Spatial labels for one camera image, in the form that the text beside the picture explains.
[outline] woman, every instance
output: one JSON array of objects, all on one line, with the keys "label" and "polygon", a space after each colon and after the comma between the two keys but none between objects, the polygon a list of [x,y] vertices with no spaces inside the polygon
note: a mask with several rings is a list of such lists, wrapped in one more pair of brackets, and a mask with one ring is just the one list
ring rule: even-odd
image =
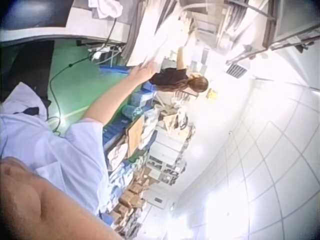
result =
[{"label": "woman", "polygon": [[149,80],[162,92],[177,92],[191,88],[196,93],[203,93],[208,89],[208,80],[199,73],[191,73],[187,76],[187,65],[184,60],[184,47],[178,49],[176,68],[162,69]]}]

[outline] black top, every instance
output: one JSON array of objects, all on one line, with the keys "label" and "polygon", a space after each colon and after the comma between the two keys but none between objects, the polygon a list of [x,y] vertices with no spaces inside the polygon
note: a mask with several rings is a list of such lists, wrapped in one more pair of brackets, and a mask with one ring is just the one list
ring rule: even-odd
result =
[{"label": "black top", "polygon": [[168,67],[161,69],[160,73],[156,73],[149,80],[153,85],[157,86],[183,86],[187,85],[188,76],[187,69],[177,70],[176,68]]}]

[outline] white shirt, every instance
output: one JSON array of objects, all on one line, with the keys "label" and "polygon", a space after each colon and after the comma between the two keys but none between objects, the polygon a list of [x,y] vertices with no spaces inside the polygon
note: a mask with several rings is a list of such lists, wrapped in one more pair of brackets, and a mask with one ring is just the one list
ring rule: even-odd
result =
[{"label": "white shirt", "polygon": [[[21,113],[30,107],[39,107],[39,115]],[[64,137],[59,137],[49,129],[46,118],[47,110],[40,98],[20,82],[0,112],[2,158],[19,159],[82,207],[98,214],[108,200],[103,125],[84,120],[72,124]]]}]

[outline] black cable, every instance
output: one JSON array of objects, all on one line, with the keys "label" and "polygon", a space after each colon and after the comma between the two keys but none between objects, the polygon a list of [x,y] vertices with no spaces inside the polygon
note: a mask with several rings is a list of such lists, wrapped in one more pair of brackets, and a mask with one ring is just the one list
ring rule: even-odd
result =
[{"label": "black cable", "polygon": [[50,81],[49,81],[49,89],[50,89],[50,92],[51,92],[51,94],[52,94],[52,96],[53,96],[53,99],[54,99],[54,101],[55,101],[56,107],[58,108],[58,114],[59,114],[59,116],[49,117],[49,118],[47,119],[47,121],[49,121],[50,119],[54,119],[54,118],[58,118],[58,119],[59,119],[57,126],[56,126],[55,129],[53,130],[54,133],[58,133],[58,136],[60,136],[60,134],[61,134],[61,133],[58,131],[58,128],[60,127],[60,124],[61,124],[61,110],[60,110],[60,106],[59,106],[59,104],[58,104],[58,100],[57,100],[57,98],[56,98],[56,95],[55,95],[54,91],[52,90],[52,81],[53,81],[56,77],[58,77],[60,74],[62,74],[65,70],[67,70],[68,68],[72,68],[74,65],[76,65],[76,64],[78,64],[78,63],[81,63],[81,62],[83,62],[83,61],[85,61],[85,60],[87,60],[87,59],[90,59],[95,53],[97,53],[97,52],[99,52],[100,50],[102,50],[102,49],[108,44],[109,39],[110,39],[110,36],[111,36],[111,34],[112,34],[112,32],[113,32],[113,30],[114,30],[114,28],[115,28],[116,22],[117,22],[117,19],[115,18],[114,21],[113,21],[113,25],[112,25],[111,31],[110,31],[110,33],[109,33],[109,36],[107,37],[107,39],[105,40],[104,44],[102,45],[102,47],[101,47],[99,50],[92,51],[92,53],[91,53],[91,54],[88,54],[87,57],[85,57],[85,58],[83,58],[83,59],[80,59],[80,60],[78,60],[78,61],[75,61],[74,63],[70,63],[68,66],[66,66],[65,68],[63,68],[62,70],[60,70],[56,75],[54,75],[54,76],[50,79]]}]

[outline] green floor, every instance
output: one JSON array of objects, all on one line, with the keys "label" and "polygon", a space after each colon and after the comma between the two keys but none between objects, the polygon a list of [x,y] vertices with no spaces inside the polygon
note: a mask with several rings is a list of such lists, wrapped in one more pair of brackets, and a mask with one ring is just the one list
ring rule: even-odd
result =
[{"label": "green floor", "polygon": [[[68,64],[85,58],[87,55],[87,47],[76,46],[75,40],[56,41],[50,79]],[[80,119],[86,108],[98,96],[121,81],[125,76],[126,74],[122,73],[102,73],[97,65],[86,60],[65,70],[56,77],[52,82],[52,89],[58,100],[62,115],[62,122],[58,130],[63,134],[68,126]],[[52,101],[49,107],[49,116],[57,116],[57,105],[50,91],[48,91],[48,95]],[[48,122],[52,129],[57,126],[57,123],[57,119],[52,119]]]}]

